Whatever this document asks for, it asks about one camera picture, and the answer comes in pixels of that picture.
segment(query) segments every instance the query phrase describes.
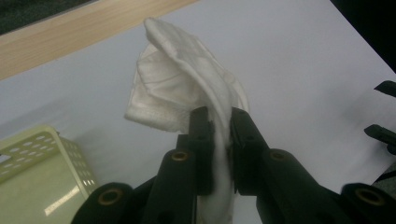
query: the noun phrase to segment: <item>white cloth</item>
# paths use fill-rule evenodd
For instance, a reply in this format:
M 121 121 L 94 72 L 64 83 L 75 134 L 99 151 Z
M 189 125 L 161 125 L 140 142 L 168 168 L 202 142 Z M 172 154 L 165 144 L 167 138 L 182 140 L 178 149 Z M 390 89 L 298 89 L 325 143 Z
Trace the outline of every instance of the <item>white cloth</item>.
M 232 106 L 248 110 L 240 83 L 198 40 L 174 25 L 146 19 L 150 44 L 141 54 L 125 118 L 168 132 L 188 132 L 190 112 L 207 106 L 215 124 L 215 188 L 198 201 L 198 221 L 232 222 L 233 181 L 230 146 Z

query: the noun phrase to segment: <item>yellow plastic basket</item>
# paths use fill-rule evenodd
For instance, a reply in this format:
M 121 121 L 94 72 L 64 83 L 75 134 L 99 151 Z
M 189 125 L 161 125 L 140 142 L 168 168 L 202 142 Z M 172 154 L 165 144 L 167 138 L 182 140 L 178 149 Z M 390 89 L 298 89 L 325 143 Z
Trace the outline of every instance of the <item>yellow plastic basket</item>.
M 78 146 L 50 126 L 0 141 L 0 154 L 2 223 L 70 223 L 96 189 Z

